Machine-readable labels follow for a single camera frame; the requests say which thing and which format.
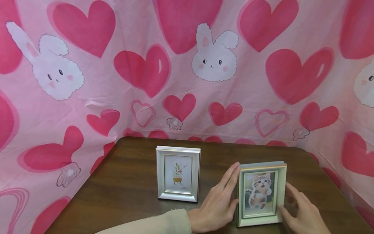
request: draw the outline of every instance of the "cat photo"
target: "cat photo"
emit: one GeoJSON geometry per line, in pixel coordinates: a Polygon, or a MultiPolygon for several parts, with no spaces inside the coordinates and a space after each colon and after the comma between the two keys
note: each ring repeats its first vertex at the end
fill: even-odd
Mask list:
{"type": "Polygon", "coordinates": [[[275,172],[244,175],[244,215],[273,213],[275,172]]]}

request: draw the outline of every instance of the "curtain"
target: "curtain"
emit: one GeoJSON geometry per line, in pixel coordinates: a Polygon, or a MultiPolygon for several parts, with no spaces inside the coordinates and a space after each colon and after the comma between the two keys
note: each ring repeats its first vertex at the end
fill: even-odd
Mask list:
{"type": "Polygon", "coordinates": [[[0,0],[0,232],[44,233],[123,136],[302,148],[374,228],[372,9],[0,0]]]}

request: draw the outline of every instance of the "table surface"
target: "table surface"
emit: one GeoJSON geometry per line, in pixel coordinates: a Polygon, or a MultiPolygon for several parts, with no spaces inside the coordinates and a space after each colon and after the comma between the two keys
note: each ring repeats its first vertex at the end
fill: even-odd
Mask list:
{"type": "MultiPolygon", "coordinates": [[[[201,205],[211,187],[234,162],[285,161],[287,181],[315,204],[332,234],[373,233],[339,189],[304,150],[293,147],[126,137],[120,139],[47,234],[93,234],[172,209],[201,205]],[[201,149],[199,203],[161,200],[157,195],[156,146],[201,149]]],[[[232,222],[213,233],[292,233],[284,223],[236,228],[232,222]]]]}

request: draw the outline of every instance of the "hand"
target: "hand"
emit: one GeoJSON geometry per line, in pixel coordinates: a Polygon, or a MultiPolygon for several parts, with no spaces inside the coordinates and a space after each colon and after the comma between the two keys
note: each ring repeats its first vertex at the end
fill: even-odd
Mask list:
{"type": "Polygon", "coordinates": [[[198,209],[187,212],[192,233],[206,233],[222,228],[233,219],[239,200],[231,200],[240,172],[239,163],[233,164],[221,181],[211,188],[203,204],[198,209]]]}
{"type": "Polygon", "coordinates": [[[279,209],[288,226],[296,234],[331,234],[319,214],[318,208],[310,202],[305,194],[286,183],[286,196],[288,196],[289,202],[296,201],[297,217],[291,216],[283,206],[279,206],[279,209]]]}

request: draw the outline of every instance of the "plant illustration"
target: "plant illustration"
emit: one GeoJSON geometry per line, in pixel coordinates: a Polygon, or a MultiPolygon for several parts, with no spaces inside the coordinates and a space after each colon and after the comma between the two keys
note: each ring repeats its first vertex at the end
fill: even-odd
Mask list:
{"type": "Polygon", "coordinates": [[[183,175],[183,168],[185,168],[186,166],[187,165],[184,165],[184,166],[180,167],[180,165],[178,165],[178,163],[176,163],[175,167],[174,167],[174,169],[175,169],[174,175],[177,175],[177,176],[183,175]]]}

